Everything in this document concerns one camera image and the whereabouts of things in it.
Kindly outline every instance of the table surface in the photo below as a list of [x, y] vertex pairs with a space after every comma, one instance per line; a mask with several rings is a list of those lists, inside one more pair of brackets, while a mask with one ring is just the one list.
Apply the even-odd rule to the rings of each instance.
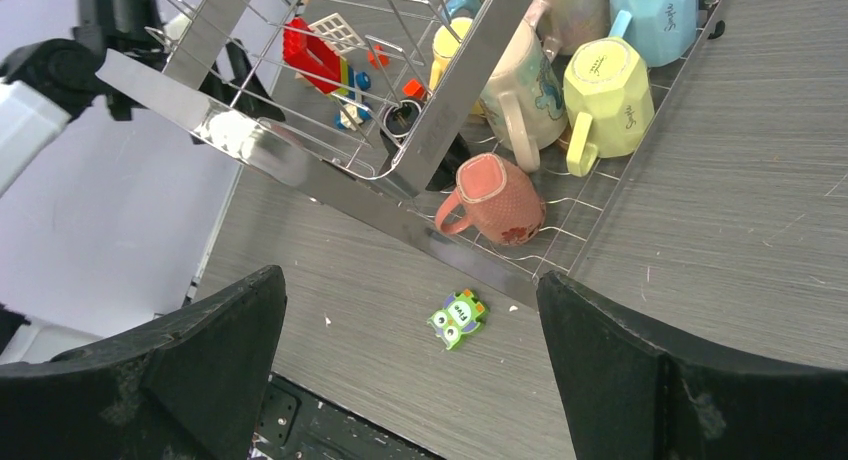
[[[578, 273], [719, 343], [848, 367], [844, 0], [730, 0]], [[200, 297], [278, 264], [274, 369], [448, 458], [573, 458], [538, 314], [401, 242], [245, 172]], [[425, 324], [470, 287], [486, 328]]]

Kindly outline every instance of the cream mug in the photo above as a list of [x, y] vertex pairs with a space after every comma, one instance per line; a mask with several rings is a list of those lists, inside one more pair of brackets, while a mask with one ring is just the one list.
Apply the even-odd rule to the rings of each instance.
[[525, 172], [535, 172], [539, 150], [568, 125], [562, 87], [529, 23], [521, 21], [480, 94], [486, 119]]
[[620, 37], [589, 42], [565, 69], [565, 102], [571, 121], [566, 166], [589, 173], [597, 158], [633, 153], [654, 118], [648, 68]]
[[[457, 17], [451, 20], [450, 26], [460, 40], [465, 38], [468, 31], [471, 30], [473, 20], [467, 17]], [[441, 81], [442, 76], [448, 69], [448, 65], [456, 52], [459, 51], [459, 42], [451, 34], [444, 25], [436, 30], [436, 35], [433, 36], [433, 66], [430, 68], [430, 90], [436, 90], [436, 86]], [[475, 102], [471, 107], [473, 115], [483, 115], [483, 108], [480, 102]]]
[[539, 32], [545, 55], [572, 55], [609, 31], [609, 0], [533, 0], [524, 19]]

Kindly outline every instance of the dish rack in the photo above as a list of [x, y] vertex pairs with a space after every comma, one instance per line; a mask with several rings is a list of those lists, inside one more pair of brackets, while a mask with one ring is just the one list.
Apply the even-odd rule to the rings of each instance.
[[[518, 247], [495, 246], [474, 229], [447, 237], [433, 228], [432, 218], [449, 192], [425, 192], [424, 187], [457, 132], [472, 154], [495, 151], [513, 159], [488, 126], [467, 120], [532, 0], [485, 0], [434, 91], [426, 87], [430, 42], [439, 26], [448, 25], [443, 13], [446, 0], [282, 0], [286, 20], [307, 4], [301, 18], [312, 25], [311, 32], [299, 30], [299, 34], [326, 40], [333, 50], [343, 52], [355, 73], [370, 76], [369, 89], [357, 88], [362, 85], [356, 82], [323, 79], [353, 95], [339, 93], [343, 90], [324, 95], [296, 79], [296, 74], [315, 75], [287, 64], [279, 53], [269, 53], [275, 42], [281, 42], [283, 30], [294, 27], [269, 20], [252, 0], [203, 0], [197, 6], [167, 1], [190, 22], [180, 38], [150, 32], [170, 52], [163, 71], [110, 52], [99, 72], [101, 79], [244, 165], [296, 188], [312, 198], [316, 208], [334, 207], [532, 308], [541, 275], [550, 270], [573, 275], [579, 269], [644, 150], [600, 160], [589, 175], [576, 178], [566, 173], [563, 151], [551, 146], [542, 152], [542, 169], [531, 175], [548, 203], [546, 226], [533, 240]], [[691, 56], [723, 30], [723, 0], [699, 2], [701, 27], [693, 46], [678, 61], [650, 72], [657, 113], [643, 144], [652, 140], [662, 122]], [[230, 83], [237, 92], [229, 105], [198, 91], [224, 45], [233, 40], [236, 24], [251, 15], [273, 27], [273, 35], [264, 48], [247, 50], [254, 62], [248, 77], [262, 64], [278, 70], [269, 103], [285, 112], [284, 122], [254, 119], [235, 108], [242, 95], [265, 101], [247, 88], [247, 81]], [[364, 19], [364, 25], [349, 25], [347, 20], [354, 17]], [[378, 62], [375, 68], [368, 62], [369, 53], [385, 55], [388, 65]], [[563, 59], [554, 63], [560, 76], [564, 65]], [[405, 96], [401, 90], [412, 79], [429, 99], [405, 141], [396, 143], [397, 153], [389, 156], [380, 138], [385, 126], [377, 120], [358, 125], [355, 116], [364, 112], [379, 119], [385, 109], [399, 105]], [[342, 116], [351, 129], [334, 125]]]

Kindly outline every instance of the pink mug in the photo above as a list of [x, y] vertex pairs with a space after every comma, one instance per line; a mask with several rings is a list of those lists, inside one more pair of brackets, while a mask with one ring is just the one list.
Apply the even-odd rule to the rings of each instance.
[[[465, 216], [446, 223], [462, 205]], [[449, 235], [474, 225], [500, 245], [521, 245], [545, 222], [545, 202], [520, 168], [494, 153], [467, 160], [456, 172], [456, 188], [436, 212], [436, 228]]]

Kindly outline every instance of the orange toy piece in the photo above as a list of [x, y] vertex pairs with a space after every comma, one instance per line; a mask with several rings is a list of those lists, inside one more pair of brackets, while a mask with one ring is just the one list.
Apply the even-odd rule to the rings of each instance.
[[377, 51], [377, 59], [376, 59], [376, 60], [374, 59], [374, 54], [373, 54], [373, 53], [369, 50], [369, 51], [368, 51], [368, 63], [370, 63], [370, 64], [371, 64], [371, 66], [372, 66], [372, 67], [374, 67], [374, 68], [379, 68], [379, 67], [377, 66], [377, 60], [379, 60], [379, 61], [380, 61], [380, 65], [382, 65], [382, 66], [384, 66], [384, 67], [385, 67], [386, 65], [388, 65], [388, 64], [389, 64], [389, 57], [387, 57], [386, 55], [383, 55], [382, 53], [380, 53], [380, 52], [382, 52], [382, 51], [383, 51], [383, 47], [381, 47], [381, 46], [379, 46], [379, 45], [375, 45], [375, 46], [374, 46], [374, 50], [376, 50], [376, 51]]
[[338, 90], [339, 86], [322, 79], [347, 84], [344, 81], [346, 78], [343, 78], [348, 74], [347, 61], [328, 47], [321, 38], [303, 32], [312, 33], [312, 29], [300, 17], [286, 24], [283, 30], [283, 60], [295, 68], [320, 77], [304, 75], [309, 83], [325, 95]]
[[403, 86], [403, 94], [407, 97], [417, 98], [423, 102], [427, 98], [427, 89], [418, 80], [413, 78]]

